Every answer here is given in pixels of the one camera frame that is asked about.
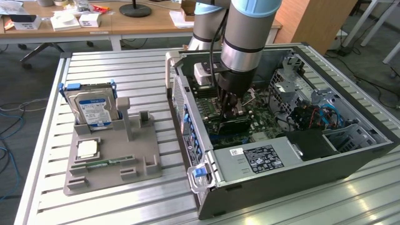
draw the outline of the power supply label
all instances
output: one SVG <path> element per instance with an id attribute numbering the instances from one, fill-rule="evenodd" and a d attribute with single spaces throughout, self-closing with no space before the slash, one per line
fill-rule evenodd
<path id="1" fill-rule="evenodd" d="M 284 167 L 272 145 L 244 150 L 243 153 L 255 173 L 261 173 Z"/>

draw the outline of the tape roll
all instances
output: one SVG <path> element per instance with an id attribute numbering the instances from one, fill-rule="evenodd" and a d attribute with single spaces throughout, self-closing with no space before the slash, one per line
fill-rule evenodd
<path id="1" fill-rule="evenodd" d="M 64 0 L 64 1 L 53 1 L 56 6 L 65 6 L 69 3 L 69 0 Z"/>
<path id="2" fill-rule="evenodd" d="M 72 14 L 60 14 L 55 18 L 56 18 L 57 22 L 60 22 L 65 25 L 73 24 L 73 21 L 75 21 L 75 16 Z"/>

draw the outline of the wooden desk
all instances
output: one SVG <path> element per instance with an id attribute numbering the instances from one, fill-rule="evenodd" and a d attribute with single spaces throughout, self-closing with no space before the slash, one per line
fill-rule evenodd
<path id="1" fill-rule="evenodd" d="M 69 42 L 69 41 L 93 41 L 109 40 L 112 49 L 120 51 L 120 40 L 127 38 L 168 38 L 168 37 L 191 37 L 192 28 L 179 29 L 173 26 L 169 9 L 148 5 L 152 14 L 144 18 L 131 18 L 119 12 L 121 5 L 127 2 L 95 2 L 100 6 L 107 6 L 115 14 L 101 15 L 101 24 L 99 28 L 80 28 L 55 32 L 51 21 L 43 21 L 39 30 L 16 30 L 15 28 L 0 30 L 0 44 L 28 44 L 44 42 Z M 171 8 L 179 8 L 180 5 L 172 2 L 159 2 L 157 4 Z M 61 10 L 59 6 L 41 7 L 36 2 L 24 2 L 24 8 L 32 15 L 51 17 L 53 11 Z M 8 20 L 1 18 L 1 25 Z M 268 44 L 273 43 L 277 30 L 281 24 L 275 21 L 269 33 Z"/>
<path id="2" fill-rule="evenodd" d="M 283 0 L 275 43 L 307 42 L 324 54 L 357 0 Z"/>

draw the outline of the office chair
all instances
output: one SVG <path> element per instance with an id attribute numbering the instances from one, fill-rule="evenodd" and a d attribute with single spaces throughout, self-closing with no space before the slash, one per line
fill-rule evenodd
<path id="1" fill-rule="evenodd" d="M 87 41 L 87 45 L 89 47 L 93 47 L 93 43 L 91 41 Z M 55 49 L 59 50 L 60 53 L 64 52 L 64 50 L 61 49 L 61 47 L 51 42 L 51 43 L 41 43 L 41 45 L 37 46 L 37 48 L 29 52 L 25 57 L 20 60 L 21 66 L 24 69 L 32 69 L 32 64 L 27 63 L 28 59 L 31 59 L 35 55 L 37 55 L 37 53 L 40 53 L 47 47 L 53 47 Z M 25 50 L 27 49 L 27 45 L 24 44 L 19 44 L 19 48 Z"/>

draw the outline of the red wire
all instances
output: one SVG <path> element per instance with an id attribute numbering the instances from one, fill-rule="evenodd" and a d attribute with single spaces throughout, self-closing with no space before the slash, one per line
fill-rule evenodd
<path id="1" fill-rule="evenodd" d="M 316 110 L 317 110 L 317 109 L 313 109 L 313 111 L 312 111 L 312 115 L 311 115 L 311 120 L 309 120 L 308 128 L 311 128 L 311 125 L 312 125 L 312 119 L 313 119 L 313 114 L 315 114 Z"/>

